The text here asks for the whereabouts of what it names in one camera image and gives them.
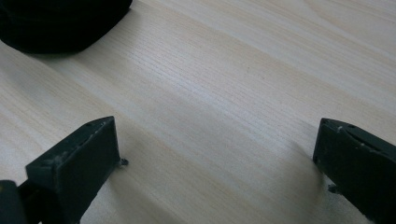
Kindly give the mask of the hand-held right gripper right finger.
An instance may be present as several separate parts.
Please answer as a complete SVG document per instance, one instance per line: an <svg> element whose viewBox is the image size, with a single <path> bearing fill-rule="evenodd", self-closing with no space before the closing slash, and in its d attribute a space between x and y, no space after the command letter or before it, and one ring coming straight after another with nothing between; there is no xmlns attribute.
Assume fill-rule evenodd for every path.
<svg viewBox="0 0 396 224"><path fill-rule="evenodd" d="M375 224L396 224L396 146L335 119L320 121L313 162Z"/></svg>

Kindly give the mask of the black cloth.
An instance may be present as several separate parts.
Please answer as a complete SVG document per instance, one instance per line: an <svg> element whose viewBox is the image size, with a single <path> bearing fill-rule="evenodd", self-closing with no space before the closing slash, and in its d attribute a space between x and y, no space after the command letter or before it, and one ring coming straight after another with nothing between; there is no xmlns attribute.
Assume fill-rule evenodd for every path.
<svg viewBox="0 0 396 224"><path fill-rule="evenodd" d="M110 31L133 0L0 0L0 40L24 53L86 49Z"/></svg>

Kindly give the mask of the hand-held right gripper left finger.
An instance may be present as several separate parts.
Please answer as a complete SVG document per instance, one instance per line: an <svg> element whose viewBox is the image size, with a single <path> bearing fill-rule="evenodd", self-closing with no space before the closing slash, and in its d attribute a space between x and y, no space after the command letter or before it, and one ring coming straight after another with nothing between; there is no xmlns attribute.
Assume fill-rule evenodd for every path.
<svg viewBox="0 0 396 224"><path fill-rule="evenodd" d="M90 121L26 165L19 186L29 224L78 224L118 166L115 119Z"/></svg>

